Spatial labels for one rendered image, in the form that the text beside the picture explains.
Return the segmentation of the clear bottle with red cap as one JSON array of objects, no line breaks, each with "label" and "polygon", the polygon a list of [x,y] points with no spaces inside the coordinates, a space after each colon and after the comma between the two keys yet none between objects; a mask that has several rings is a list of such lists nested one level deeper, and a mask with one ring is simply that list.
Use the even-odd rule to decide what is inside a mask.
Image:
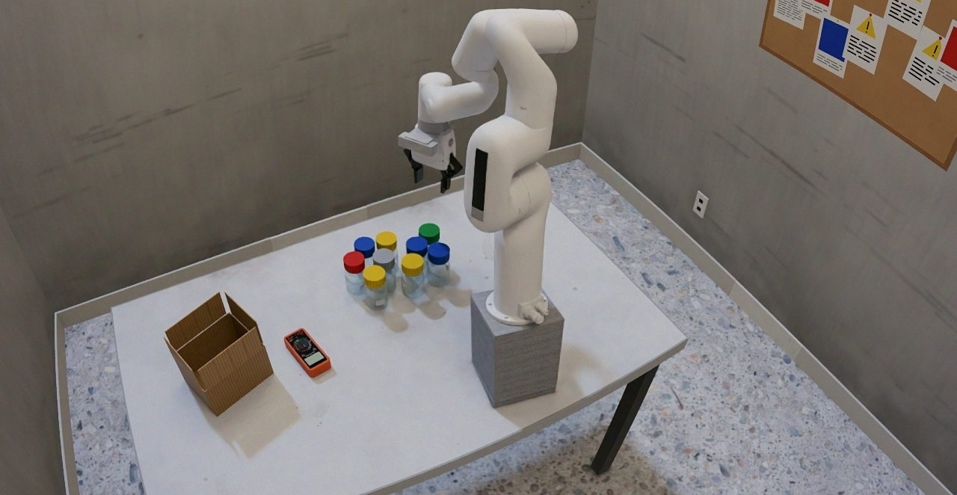
[{"label": "clear bottle with red cap", "polygon": [[365,269],[365,260],[360,252],[348,252],[344,255],[345,282],[348,292],[353,296],[362,296],[365,293],[363,289],[363,269]]}]

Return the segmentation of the brown cardboard box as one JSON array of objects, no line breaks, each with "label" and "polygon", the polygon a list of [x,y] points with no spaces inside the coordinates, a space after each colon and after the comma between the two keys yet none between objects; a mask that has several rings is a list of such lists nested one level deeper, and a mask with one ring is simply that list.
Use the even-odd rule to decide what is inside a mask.
[{"label": "brown cardboard box", "polygon": [[170,342],[164,337],[181,375],[216,416],[274,373],[256,320],[224,293],[228,314],[218,292],[165,331]]}]

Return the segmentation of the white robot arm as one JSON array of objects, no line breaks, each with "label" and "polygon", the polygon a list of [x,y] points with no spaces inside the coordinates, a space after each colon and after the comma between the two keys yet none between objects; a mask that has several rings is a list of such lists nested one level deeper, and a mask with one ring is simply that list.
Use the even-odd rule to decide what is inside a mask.
[{"label": "white robot arm", "polygon": [[454,129],[452,120],[485,112],[498,96],[493,67],[499,60],[507,78],[505,116],[481,125],[470,138],[464,208],[477,230],[493,233],[493,292],[486,309],[507,325],[540,324],[548,315],[541,273],[553,184],[535,161],[550,147],[557,85],[538,53],[568,52],[577,36],[576,22],[561,10],[477,13],[452,55],[452,69],[471,83],[452,86],[443,73],[422,76],[418,127],[398,136],[400,147],[433,157],[433,140]]}]

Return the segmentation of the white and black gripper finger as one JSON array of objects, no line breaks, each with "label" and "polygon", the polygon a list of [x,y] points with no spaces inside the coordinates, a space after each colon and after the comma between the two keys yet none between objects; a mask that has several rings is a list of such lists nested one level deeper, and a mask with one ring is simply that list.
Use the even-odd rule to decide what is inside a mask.
[{"label": "white and black gripper finger", "polygon": [[423,179],[423,165],[421,165],[421,162],[416,162],[411,158],[411,150],[404,150],[404,154],[411,163],[411,168],[413,168],[414,184],[418,184],[418,182]]},{"label": "white and black gripper finger", "polygon": [[[454,169],[451,169],[450,164],[452,165],[452,167],[453,167]],[[459,171],[461,171],[461,169],[464,169],[464,167],[461,167],[461,164],[459,164],[459,162],[458,162],[458,160],[455,158],[455,156],[453,156],[453,155],[450,153],[450,162],[449,162],[449,165],[448,165],[447,169],[446,169],[446,170],[440,170],[440,173],[441,173],[442,176],[443,176],[443,179],[441,180],[441,184],[440,184],[440,192],[441,192],[441,193],[445,193],[446,191],[448,191],[448,190],[450,189],[452,176],[457,175],[457,173],[459,173]],[[447,172],[446,172],[446,171],[447,171]]]}]

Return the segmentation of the orange digital multimeter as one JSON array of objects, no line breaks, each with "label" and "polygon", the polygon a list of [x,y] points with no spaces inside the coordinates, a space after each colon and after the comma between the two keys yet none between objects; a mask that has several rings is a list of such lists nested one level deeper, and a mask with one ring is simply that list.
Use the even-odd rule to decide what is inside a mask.
[{"label": "orange digital multimeter", "polygon": [[284,337],[285,346],[309,377],[321,375],[331,368],[330,358],[307,333],[300,328]]}]

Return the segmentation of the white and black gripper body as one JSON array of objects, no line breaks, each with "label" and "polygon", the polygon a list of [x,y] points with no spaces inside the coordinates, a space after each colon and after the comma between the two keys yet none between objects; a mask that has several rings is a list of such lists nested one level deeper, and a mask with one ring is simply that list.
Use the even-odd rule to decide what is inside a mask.
[{"label": "white and black gripper body", "polygon": [[457,158],[455,151],[455,135],[452,129],[440,133],[440,136],[433,140],[437,143],[437,153],[433,157],[424,156],[420,153],[411,151],[411,158],[422,165],[433,167],[435,169],[446,170],[450,162],[450,153]]}]

